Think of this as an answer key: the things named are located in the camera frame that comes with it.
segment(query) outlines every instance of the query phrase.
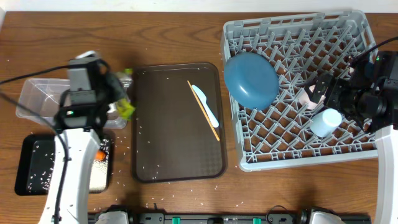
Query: white plastic knife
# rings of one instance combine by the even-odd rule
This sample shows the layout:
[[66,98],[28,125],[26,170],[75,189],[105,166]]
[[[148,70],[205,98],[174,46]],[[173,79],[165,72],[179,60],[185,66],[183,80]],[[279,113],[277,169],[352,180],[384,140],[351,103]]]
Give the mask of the white plastic knife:
[[211,112],[209,106],[207,106],[207,104],[206,104],[206,100],[207,100],[206,95],[197,86],[192,85],[192,88],[193,88],[193,91],[195,91],[195,93],[199,97],[201,104],[205,108],[205,111],[207,113],[207,116],[209,117],[211,125],[213,125],[214,128],[217,128],[219,126],[219,124],[218,124],[216,117]]

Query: wooden chopstick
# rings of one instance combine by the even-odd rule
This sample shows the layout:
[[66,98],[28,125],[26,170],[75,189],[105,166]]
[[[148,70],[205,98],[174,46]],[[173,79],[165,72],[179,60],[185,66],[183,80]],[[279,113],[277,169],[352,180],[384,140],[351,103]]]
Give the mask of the wooden chopstick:
[[195,96],[195,99],[197,99],[197,102],[198,102],[198,104],[199,104],[199,106],[200,106],[200,109],[201,109],[202,113],[205,115],[205,118],[206,118],[207,122],[209,123],[210,128],[211,128],[211,130],[213,131],[213,134],[216,136],[217,141],[220,141],[220,138],[218,137],[216,130],[214,129],[213,125],[211,124],[210,119],[209,119],[209,117],[207,116],[207,113],[206,113],[205,109],[204,109],[203,106],[201,105],[201,102],[200,102],[200,100],[199,100],[197,94],[195,93],[195,90],[193,90],[193,88],[192,88],[191,83],[189,82],[189,80],[187,80],[187,82],[188,82],[189,87],[191,88],[191,91],[192,91],[193,95]]

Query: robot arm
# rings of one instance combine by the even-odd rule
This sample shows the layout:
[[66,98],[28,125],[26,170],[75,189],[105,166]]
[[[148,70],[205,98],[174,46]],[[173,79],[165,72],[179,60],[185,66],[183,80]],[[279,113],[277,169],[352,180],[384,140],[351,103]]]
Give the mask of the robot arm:
[[[320,75],[305,87],[314,103],[324,104],[355,120],[364,130],[376,133],[379,153],[376,224],[398,223],[398,52],[379,52],[375,63],[356,61],[350,81]],[[308,87],[315,84],[314,91]]]
[[398,223],[398,131],[392,125],[376,131],[379,184],[375,224]]
[[[109,104],[117,101],[118,107],[133,111],[126,104],[126,92],[109,66],[95,52],[88,52],[69,61],[70,89],[60,98],[60,108],[55,115],[55,129],[60,133],[69,153],[58,138],[55,139],[55,164],[49,194],[40,224],[88,223],[87,201],[91,168],[95,154],[100,148],[103,126],[108,117]],[[69,97],[70,105],[65,105]],[[68,160],[62,194],[59,200],[59,215],[55,216],[58,188],[61,185],[65,160]],[[116,212],[120,217],[112,223],[126,224],[126,212]],[[109,221],[103,216],[100,223]]]

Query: plastic bin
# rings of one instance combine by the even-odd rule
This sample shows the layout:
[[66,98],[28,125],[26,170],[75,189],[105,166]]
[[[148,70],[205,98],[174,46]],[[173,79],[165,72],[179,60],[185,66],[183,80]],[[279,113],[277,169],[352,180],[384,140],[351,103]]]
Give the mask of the plastic bin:
[[[123,83],[123,85],[125,88],[128,87],[127,83]],[[51,124],[54,124],[53,117],[58,111],[60,96],[67,89],[69,89],[69,80],[30,78],[25,81],[22,87],[19,103],[35,111]],[[43,124],[35,116],[32,116],[29,112],[19,107],[17,107],[16,115],[19,118],[25,118]],[[105,124],[105,128],[122,129],[126,125],[127,121],[120,118],[117,111],[108,112],[108,120]]]
[[374,45],[361,11],[225,23],[224,65],[236,54],[254,52],[270,61],[279,75],[279,95],[266,110],[249,110],[229,96],[240,168],[254,171],[377,157],[374,134],[363,133],[352,120],[344,118],[325,138],[314,135],[309,126],[323,104],[308,110],[298,101],[304,83],[317,75],[328,72],[349,79],[348,57]]

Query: orange object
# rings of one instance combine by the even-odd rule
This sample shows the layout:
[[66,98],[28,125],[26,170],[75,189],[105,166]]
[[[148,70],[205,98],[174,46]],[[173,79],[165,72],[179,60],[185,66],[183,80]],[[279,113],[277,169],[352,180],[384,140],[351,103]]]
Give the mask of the orange object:
[[98,161],[103,161],[105,159],[105,157],[106,157],[106,154],[102,150],[98,150],[98,152],[95,154],[95,160],[98,160]]

